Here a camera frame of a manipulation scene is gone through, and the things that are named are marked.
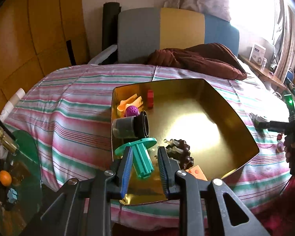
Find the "gold tray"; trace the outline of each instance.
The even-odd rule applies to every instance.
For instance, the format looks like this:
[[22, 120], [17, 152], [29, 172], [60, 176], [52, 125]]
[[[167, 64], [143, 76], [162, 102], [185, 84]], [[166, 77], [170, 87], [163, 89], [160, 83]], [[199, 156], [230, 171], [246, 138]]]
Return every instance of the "gold tray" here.
[[[147, 109], [147, 91], [154, 92], [154, 108]], [[139, 180], [134, 168], [123, 205], [140, 205], [166, 200], [159, 177], [157, 148], [164, 139], [183, 139], [190, 146], [194, 165], [208, 180], [224, 178], [259, 153], [258, 146], [241, 118], [204, 79], [174, 79], [117, 87], [112, 93], [111, 121], [118, 116], [121, 100], [142, 96], [148, 116], [150, 137], [157, 145], [148, 150], [154, 172]], [[123, 143], [112, 134], [112, 150]]]

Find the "pink object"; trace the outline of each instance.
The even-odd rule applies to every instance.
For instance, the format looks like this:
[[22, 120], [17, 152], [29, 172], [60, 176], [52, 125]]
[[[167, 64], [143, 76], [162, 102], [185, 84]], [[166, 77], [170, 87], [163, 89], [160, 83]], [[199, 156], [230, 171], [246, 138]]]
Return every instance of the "pink object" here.
[[284, 152], [284, 145], [283, 145], [283, 142], [280, 141], [280, 140], [277, 142], [277, 151], [279, 153], [283, 153]]
[[139, 110], [136, 106], [128, 106], [124, 113], [124, 116], [125, 117], [138, 116], [139, 114], [140, 114]]

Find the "box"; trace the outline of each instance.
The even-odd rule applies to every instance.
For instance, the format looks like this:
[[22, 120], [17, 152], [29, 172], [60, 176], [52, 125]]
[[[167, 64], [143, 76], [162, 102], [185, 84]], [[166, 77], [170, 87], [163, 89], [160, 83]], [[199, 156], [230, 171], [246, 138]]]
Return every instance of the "box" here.
[[261, 45], [254, 44], [251, 49], [249, 60], [261, 66], [261, 62], [265, 56], [266, 49]]

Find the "dark red blanket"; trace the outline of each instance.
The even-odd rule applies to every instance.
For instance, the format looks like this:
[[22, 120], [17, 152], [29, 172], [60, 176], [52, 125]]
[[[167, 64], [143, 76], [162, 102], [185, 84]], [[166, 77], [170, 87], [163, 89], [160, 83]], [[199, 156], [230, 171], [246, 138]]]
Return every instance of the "dark red blanket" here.
[[156, 50], [146, 64], [187, 69], [230, 80], [247, 78], [235, 55], [220, 43], [200, 44], [184, 50]]

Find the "orange fruit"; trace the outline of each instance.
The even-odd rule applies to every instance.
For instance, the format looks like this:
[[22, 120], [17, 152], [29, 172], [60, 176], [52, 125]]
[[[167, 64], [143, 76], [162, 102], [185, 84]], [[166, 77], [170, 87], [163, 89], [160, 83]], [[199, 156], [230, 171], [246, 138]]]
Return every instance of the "orange fruit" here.
[[11, 175], [9, 174], [9, 172], [2, 170], [0, 171], [0, 182], [4, 185], [4, 186], [10, 186], [12, 183], [12, 178]]

